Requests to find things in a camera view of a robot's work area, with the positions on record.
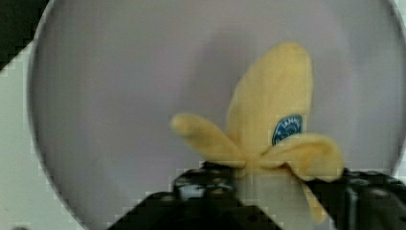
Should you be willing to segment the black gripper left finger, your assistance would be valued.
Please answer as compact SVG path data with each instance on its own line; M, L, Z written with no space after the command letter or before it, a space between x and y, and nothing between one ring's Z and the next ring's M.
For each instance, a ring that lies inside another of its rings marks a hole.
M229 167L205 162L148 195L107 230L281 230L255 205L237 198Z

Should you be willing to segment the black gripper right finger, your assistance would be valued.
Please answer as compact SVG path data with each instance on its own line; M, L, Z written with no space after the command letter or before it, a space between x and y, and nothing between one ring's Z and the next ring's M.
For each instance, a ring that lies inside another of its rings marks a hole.
M336 230L406 230L406 187L381 172L344 170L332 182L306 182Z

